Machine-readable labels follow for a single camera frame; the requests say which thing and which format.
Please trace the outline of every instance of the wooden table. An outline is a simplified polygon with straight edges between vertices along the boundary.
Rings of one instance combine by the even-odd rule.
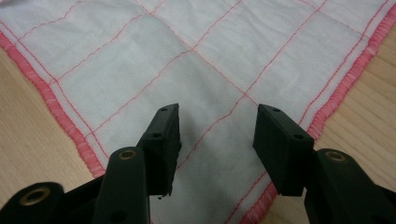
[[[0,207],[18,190],[54,181],[66,191],[92,176],[40,94],[0,49]],[[378,185],[396,191],[396,27],[315,148],[355,158]],[[308,223],[302,198],[277,197],[263,223]]]

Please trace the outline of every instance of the brass insert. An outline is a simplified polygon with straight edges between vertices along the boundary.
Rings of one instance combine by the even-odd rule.
[[[325,155],[333,161],[346,161],[347,157],[336,151],[327,151]]]
[[[37,189],[33,189],[27,194],[23,195],[20,199],[21,205],[30,206],[37,203],[41,203],[44,199],[46,199],[50,195],[50,189],[48,187],[39,187]]]
[[[119,158],[123,161],[129,160],[136,156],[136,152],[134,150],[128,149],[125,151],[120,152]]]

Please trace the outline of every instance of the cloth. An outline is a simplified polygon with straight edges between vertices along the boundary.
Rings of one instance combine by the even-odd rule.
[[[94,176],[179,103],[174,189],[150,199],[153,223],[257,223],[276,196],[252,147],[258,104],[318,138],[394,24],[395,2],[11,0],[0,45]]]

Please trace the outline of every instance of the red stitched hem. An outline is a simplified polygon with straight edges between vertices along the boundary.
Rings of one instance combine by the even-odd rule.
[[[257,202],[255,202],[254,205],[250,207],[248,212],[245,213],[240,223],[248,224],[260,222],[265,217],[276,195],[277,192],[275,185],[273,182],[271,182],[262,193],[259,200],[257,200]]]
[[[347,95],[348,91],[361,76],[365,66],[376,55],[380,44],[396,22],[396,5],[394,5],[385,18],[379,23],[369,43],[359,58],[353,63],[351,69],[340,82],[330,100],[317,112],[311,122],[308,133],[318,139],[323,132],[327,118],[335,111]],[[257,202],[245,213],[240,223],[259,223],[266,215],[272,200],[276,197],[276,189],[271,184],[265,189]]]
[[[262,181],[262,179],[267,176],[268,173],[267,171],[265,171],[264,173],[262,173],[260,175],[260,177],[253,183],[253,185],[250,187],[250,189],[247,191],[247,193],[238,201],[238,204],[235,206],[235,208],[233,209],[233,211],[231,212],[231,214],[228,216],[227,220],[225,221],[225,224],[230,223],[231,219],[233,218],[233,215],[235,215],[235,212],[238,210],[239,206],[241,205],[241,203],[246,199],[246,197],[250,194],[251,191],[253,191],[253,189],[259,184],[260,181]]]
[[[370,62],[370,60],[378,52],[378,48],[382,43],[383,39],[387,36],[388,32],[396,22],[396,5],[388,11],[385,18],[379,23],[375,29],[374,34],[369,40],[366,49],[361,53],[359,58],[353,63],[352,67],[346,73],[335,92],[330,97],[329,101],[316,113],[312,120],[308,133],[318,139],[323,132],[324,124],[329,116],[337,109],[342,103],[350,88],[355,84],[358,78],[361,76],[364,68]]]
[[[369,20],[369,22],[366,25],[366,28],[364,28],[364,32],[361,35],[361,38],[359,39],[359,41],[353,46],[353,48],[349,51],[349,53],[346,55],[346,57],[344,58],[343,62],[340,63],[340,65],[337,67],[337,69],[335,70],[335,72],[332,74],[332,76],[330,77],[330,79],[327,81],[326,85],[322,88],[322,90],[320,91],[320,93],[317,95],[317,97],[315,97],[315,99],[313,101],[311,101],[311,103],[309,103],[308,107],[306,108],[305,112],[303,113],[303,116],[300,118],[299,121],[299,125],[301,124],[301,122],[305,119],[306,114],[308,113],[309,109],[311,108],[311,106],[317,101],[317,99],[321,96],[321,94],[329,87],[330,83],[332,82],[332,79],[335,77],[335,75],[340,71],[340,69],[344,66],[344,64],[346,63],[347,59],[349,58],[349,56],[352,54],[352,52],[355,50],[355,48],[361,43],[361,41],[363,40],[363,38],[367,35],[365,35],[365,33],[367,32],[368,28],[370,27],[371,23],[373,22],[373,19],[378,15],[378,13],[382,10],[382,8],[384,7],[384,5],[388,2],[389,0],[385,1],[381,7],[376,11],[376,13],[374,14],[374,16]]]
[[[90,145],[79,131],[73,121],[66,115],[50,86],[37,74],[26,58],[18,51],[17,47],[0,31],[0,47],[12,59],[21,72],[35,85],[44,99],[51,114],[61,127],[72,138],[77,146],[79,156],[85,161],[92,175],[97,177],[105,172],[102,164],[97,159]]]

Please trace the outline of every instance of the red thread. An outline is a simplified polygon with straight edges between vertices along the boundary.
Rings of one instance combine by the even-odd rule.
[[[102,175],[105,172],[105,169],[102,167],[101,163],[97,159],[95,153],[84,138],[83,134],[63,111],[61,105],[56,100],[55,94],[51,90],[50,86],[37,74],[32,65],[28,63],[28,61],[22,56],[17,48],[11,43],[11,41],[9,41],[9,39],[5,37],[4,34],[1,32],[0,46],[7,52],[8,56],[17,63],[17,66],[21,69],[21,72],[39,90],[41,96],[47,104],[47,107],[49,108],[49,111],[52,113],[52,115],[55,117],[61,127],[75,142],[78,148],[79,155],[86,162],[93,176],[97,177],[99,175]]]
[[[155,79],[159,78],[161,76],[161,74],[163,73],[163,71],[169,66],[169,64],[171,64],[172,62],[174,62],[176,59],[178,59],[181,55],[190,52],[190,50],[186,50],[183,51],[181,53],[179,53],[175,58],[173,58],[169,63],[166,64],[166,66],[160,71],[160,73],[150,81],[149,84],[147,84],[140,92],[137,93],[137,95],[135,95],[133,98],[131,98],[128,102],[126,102],[124,105],[122,105],[117,111],[116,113],[112,114],[108,119],[106,119],[99,127],[97,127],[95,130],[91,131],[90,133],[87,134],[90,135],[91,133],[93,134],[94,132],[96,132],[97,130],[99,130],[100,128],[102,128],[102,126],[107,123],[109,120],[111,120],[114,116],[116,116],[117,114],[120,113],[120,111],[127,106],[129,103],[131,103],[134,99],[136,99],[147,87],[149,87]]]
[[[64,13],[64,16],[61,17],[61,18],[59,18],[58,20],[44,22],[44,23],[41,23],[41,24],[39,24],[39,25],[33,27],[32,29],[30,29],[30,31],[26,32],[22,37],[18,38],[18,41],[17,41],[17,42],[19,42],[22,38],[25,38],[25,37],[26,37],[28,34],[30,34],[34,29],[37,29],[37,28],[39,28],[39,27],[41,27],[41,26],[43,26],[43,25],[48,25],[48,24],[55,23],[55,22],[57,22],[57,21],[60,21],[60,20],[65,19],[66,16],[67,16],[67,15],[70,13],[70,11],[73,9],[73,7],[75,7],[76,4],[81,3],[81,2],[82,2],[82,1],[77,1],[75,4],[73,4],[73,6],[71,6],[71,7],[66,11],[66,13]]]
[[[305,112],[303,113],[303,116],[301,117],[299,124],[304,120],[306,113],[308,112],[309,108],[311,105],[319,98],[319,96],[327,89],[327,87],[330,85],[330,82],[332,79],[335,77],[335,75],[338,73],[338,71],[341,69],[341,67],[346,63],[347,58],[352,54],[353,50],[359,45],[359,43],[362,41],[364,34],[367,32],[367,29],[369,28],[370,24],[372,23],[373,19],[376,17],[376,15],[379,13],[379,11],[382,9],[382,7],[388,2],[385,1],[385,3],[382,4],[382,6],[378,9],[378,11],[374,14],[374,16],[369,20],[369,22],[366,25],[366,28],[364,29],[363,35],[361,35],[361,38],[358,40],[358,42],[353,46],[353,48],[350,50],[350,52],[346,55],[344,60],[341,62],[341,64],[337,67],[335,72],[332,74],[332,77],[327,81],[326,85],[323,87],[323,89],[320,91],[320,93],[317,95],[317,97],[309,103],[308,107],[306,108]]]
[[[213,23],[213,25],[209,26],[209,28],[207,29],[207,31],[204,33],[203,36],[201,36],[201,38],[198,40],[198,42],[195,44],[195,46],[193,47],[193,49],[195,49],[199,43],[201,43],[201,41],[206,37],[207,34],[209,34],[210,29],[212,29],[219,21],[221,21],[231,10],[233,10],[236,6],[238,6],[240,3],[242,3],[243,0],[239,0],[237,3],[235,3],[232,7],[230,7],[225,13],[224,15],[222,15],[220,18],[218,18],[215,23]]]
[[[82,63],[86,62],[93,54],[95,54],[97,51],[99,51],[100,49],[102,49],[103,47],[105,47],[106,45],[112,43],[114,40],[118,39],[120,37],[120,34],[125,30],[125,28],[134,20],[137,20],[139,17],[143,16],[144,14],[138,15],[136,17],[133,17],[131,19],[129,19],[123,26],[122,28],[119,30],[119,32],[113,37],[111,38],[110,41],[106,42],[104,45],[102,45],[102,47],[97,48],[96,50],[94,50],[92,53],[90,53],[85,59],[83,59],[82,61],[80,61],[78,64],[76,64],[75,66],[73,66],[70,70],[68,70],[67,72],[63,73],[57,80],[61,80],[64,76],[66,76],[67,74],[73,72],[77,67],[79,67]]]
[[[327,0],[325,0],[322,5],[315,10],[304,22],[303,24],[301,24],[301,26],[294,32],[294,34],[289,38],[289,40],[282,46],[282,48],[280,48],[280,50],[276,53],[276,55],[271,59],[271,61],[264,66],[264,68],[262,69],[262,71],[260,72],[259,76],[253,81],[253,83],[251,83],[250,87],[247,89],[246,92],[250,91],[250,89],[254,86],[254,84],[256,84],[256,82],[259,80],[259,78],[262,76],[262,74],[264,73],[265,69],[267,69],[267,67],[277,58],[277,56],[280,54],[280,52],[289,44],[289,42],[296,36],[296,34],[301,30],[301,28],[303,28],[303,26],[324,6],[324,4],[327,2]]]
[[[239,98],[239,100],[235,103],[235,106],[233,107],[232,111],[231,111],[228,115],[222,117],[221,119],[216,120],[214,123],[212,123],[212,125],[210,125],[209,129],[207,129],[206,132],[204,132],[204,134],[201,136],[201,138],[200,138],[200,139],[198,140],[198,142],[195,144],[194,148],[193,148],[192,151],[189,153],[189,155],[187,156],[187,158],[177,167],[177,169],[180,168],[181,165],[182,165],[184,162],[187,161],[187,159],[190,157],[190,154],[197,148],[198,144],[203,140],[203,138],[204,138],[204,136],[206,135],[206,133],[209,132],[209,131],[212,129],[213,125],[215,125],[215,124],[218,123],[220,120],[225,119],[225,118],[227,118],[228,116],[230,116],[230,115],[232,114],[232,112],[233,112],[233,110],[235,109],[236,105],[239,103],[239,101],[240,101],[242,98],[244,98],[245,95],[247,95],[248,91],[253,87],[253,85],[257,82],[257,80],[262,76],[264,70],[268,67],[268,65],[270,65],[270,64],[274,61],[274,59],[279,55],[279,53],[282,51],[282,49],[285,48],[285,47],[289,44],[289,42],[290,42],[290,41],[292,40],[292,38],[297,34],[297,32],[306,24],[307,21],[309,21],[309,19],[310,19],[315,13],[318,12],[318,10],[319,10],[319,8],[318,8],[314,13],[312,13],[312,14],[308,17],[308,19],[306,19],[306,20],[303,22],[303,24],[296,30],[296,32],[290,37],[290,39],[289,39],[289,40],[282,46],[282,48],[277,52],[277,54],[274,56],[274,58],[273,58],[267,65],[264,66],[264,68],[262,69],[262,71],[260,72],[260,74],[259,74],[259,76],[256,78],[256,80],[250,85],[250,87],[247,89],[247,91],[245,91],[244,95],[243,95],[241,98]]]
[[[302,3],[306,4],[306,5],[311,6],[313,9],[316,9],[315,6],[312,5],[311,3],[305,2],[304,0],[298,0],[298,1],[299,1],[299,2],[302,2]]]
[[[180,165],[177,167],[177,170],[184,164],[184,162],[186,162],[191,153],[198,147],[198,145],[201,143],[201,141],[204,139],[205,135],[213,128],[213,126],[217,123],[219,123],[221,120],[226,119],[227,117],[229,117],[233,111],[235,110],[236,106],[238,105],[239,101],[241,101],[244,98],[245,95],[242,95],[241,98],[238,99],[238,101],[236,101],[235,105],[233,106],[233,108],[231,109],[230,113],[228,113],[227,115],[217,119],[215,122],[213,122],[209,128],[201,135],[201,137],[198,139],[198,141],[195,143],[194,148],[190,151],[190,153],[187,155],[186,159],[184,159],[183,162],[180,163]]]
[[[15,36],[15,34],[2,22],[0,21],[0,24],[2,24],[15,38],[17,38]],[[23,48],[29,52],[29,54],[32,55],[32,57],[35,59],[35,61],[40,64],[40,66],[43,68],[43,70],[52,78],[54,78],[54,76],[46,69],[46,67],[42,64],[42,62],[40,62],[37,57],[28,49],[26,48],[26,46],[21,42],[18,41],[18,43],[20,43]],[[70,106],[73,108],[73,110],[76,112],[76,114],[79,116],[79,118],[84,122],[84,124],[87,126],[87,128],[92,132],[91,127],[88,125],[88,123],[85,121],[85,119],[77,112],[77,110],[74,108],[74,106],[70,103],[70,101],[68,100],[68,98],[66,97],[66,95],[64,94],[64,90],[62,89],[61,85],[59,84],[58,81],[56,81],[56,84],[58,85],[59,89],[61,90],[62,95],[64,96],[64,99],[66,99],[67,103],[70,104]],[[103,150],[103,147],[101,145],[101,143],[98,141],[98,139],[96,138],[96,135],[94,134],[93,137],[95,138],[96,142],[98,143],[99,147],[101,148],[102,152],[105,154],[105,156],[108,157],[107,153]]]
[[[389,10],[385,18],[380,22],[375,29],[373,36],[370,38],[366,49],[361,53],[359,58],[354,62],[352,67],[346,73],[343,80],[338,85],[335,92],[330,97],[329,101],[316,113],[307,132],[315,139],[318,139],[323,131],[323,127],[327,118],[335,111],[347,95],[348,91],[364,70],[364,67],[370,62],[378,51],[379,45],[387,36],[389,30],[396,22],[396,5]]]
[[[155,11],[163,4],[164,0],[161,1],[161,3],[155,7],[155,9],[152,12],[148,12],[148,14],[152,14],[155,13]],[[137,2],[136,3],[139,4],[140,6],[143,7],[143,9],[145,9],[147,11],[147,9],[141,5],[140,3]],[[100,49],[102,49],[104,46],[112,43],[114,40],[118,39],[120,37],[120,34],[125,30],[125,28],[134,20],[137,20],[139,17],[144,16],[145,14],[140,14],[136,17],[133,17],[131,19],[129,19],[123,26],[122,28],[117,32],[117,34],[111,38],[110,41],[106,42],[102,47],[97,48],[96,50],[94,50],[92,53],[90,53],[85,59],[83,59],[82,61],[80,61],[78,64],[76,64],[75,66],[73,66],[71,69],[69,69],[67,72],[63,73],[57,80],[61,80],[65,75],[73,72],[76,68],[78,68],[82,63],[86,62],[93,54],[97,53],[97,51],[99,51]]]
[[[261,221],[265,217],[265,214],[270,208],[276,195],[276,188],[274,186],[274,183],[271,182],[262,193],[259,200],[250,207],[250,209],[245,213],[239,223],[248,224],[258,223],[259,221]]]
[[[239,205],[241,205],[241,203],[246,199],[246,197],[249,195],[249,193],[254,189],[254,187],[256,187],[257,184],[259,184],[259,182],[265,177],[265,175],[267,174],[267,171],[265,171],[264,173],[262,173],[259,178],[253,183],[253,185],[250,187],[250,189],[247,191],[247,193],[239,200],[238,204],[235,206],[235,208],[233,209],[233,211],[231,212],[231,214],[228,216],[227,220],[225,221],[225,223],[229,223],[231,221],[231,218],[233,217],[233,215],[236,213],[236,211],[239,208]]]
[[[312,4],[308,3],[308,2],[305,2],[304,0],[298,0],[298,1],[299,1],[299,2],[302,2],[302,3],[306,4],[306,5],[311,6],[313,9],[316,9],[314,5],[312,5]],[[339,20],[337,20],[336,18],[334,18],[334,17],[332,17],[332,16],[330,16],[330,15],[328,15],[328,14],[322,12],[322,11],[319,11],[319,12],[322,13],[323,15],[326,15],[329,19],[334,20],[334,21],[336,21],[336,22],[339,22],[339,23],[345,25],[345,26],[346,26],[347,28],[349,28],[350,30],[354,31],[355,33],[358,33],[358,34],[361,35],[361,32],[359,32],[359,31],[353,29],[352,27],[350,27],[349,25],[343,23],[342,21],[339,21]]]
[[[247,91],[246,92],[248,92],[252,87],[253,87],[253,85],[257,82],[257,80],[262,76],[262,74],[263,74],[263,72],[264,72],[264,70],[268,67],[268,65],[270,65],[273,61],[274,61],[274,59],[279,55],[279,53],[282,51],[282,49],[283,48],[285,48],[288,44],[289,44],[289,42],[295,37],[295,35],[301,30],[301,28],[326,4],[326,2],[327,2],[327,0],[325,0],[323,3],[322,3],[322,5],[317,9],[317,10],[315,10],[315,12],[313,12],[304,22],[303,22],[303,24],[301,24],[301,26],[295,31],[295,33],[289,38],[289,40],[282,46],[282,48],[277,52],[277,54],[274,56],[274,58],[267,64],[267,65],[265,65],[264,66],[264,68],[262,69],[262,71],[260,72],[260,74],[259,74],[259,76],[256,78],[256,80],[250,85],[250,87],[247,89]],[[239,206],[239,204],[236,206],[236,208],[234,209],[234,211],[231,213],[231,215],[230,215],[230,217],[233,215],[233,213],[238,209],[238,206]]]
[[[99,125],[99,127],[97,127],[95,130],[94,130],[94,132],[96,132],[97,130],[99,130],[100,128],[102,128],[103,126],[104,126],[104,124],[105,123],[107,123],[107,122],[109,122],[114,116],[116,116],[117,114],[119,114],[120,113],[120,111],[125,107],[125,106],[127,106],[129,103],[131,103],[134,99],[136,99],[147,87],[149,87],[151,84],[152,84],[152,82],[155,80],[155,79],[157,79],[157,78],[159,78],[160,76],[161,76],[161,74],[162,74],[162,72],[163,72],[163,70],[165,70],[165,68],[170,64],[170,63],[172,63],[173,61],[175,61],[177,58],[179,58],[182,54],[185,54],[185,53],[188,53],[188,52],[190,52],[190,51],[195,51],[195,50],[193,50],[180,36],[178,36],[177,34],[176,34],[176,32],[175,31],[173,31],[168,25],[166,25],[178,38],[179,38],[179,40],[184,44],[184,45],[186,45],[188,48],[190,48],[189,50],[186,50],[186,51],[183,51],[183,52],[181,52],[181,53],[179,53],[175,58],[173,58],[171,61],[169,61],[166,65],[165,65],[165,67],[160,71],[160,73],[154,78],[154,79],[152,79],[151,81],[150,81],[150,83],[149,84],[147,84],[137,95],[135,95],[132,99],[130,99],[127,103],[125,103],[124,105],[122,105],[114,114],[112,114],[108,119],[106,119],[101,125]]]
[[[199,53],[197,50],[194,50],[195,53],[197,53],[200,58],[206,62],[207,64],[209,64],[213,69],[215,69],[216,72],[218,72],[219,74],[221,74],[229,83],[231,83],[237,90],[239,90],[241,93],[243,93],[250,101],[251,103],[255,104],[256,106],[259,106],[259,104],[257,104],[247,93],[245,93],[244,91],[242,91],[239,87],[237,87],[228,77],[226,77],[222,72],[220,72],[220,70],[215,67],[215,65],[213,65],[211,62],[209,62],[206,58],[204,58],[201,53]]]

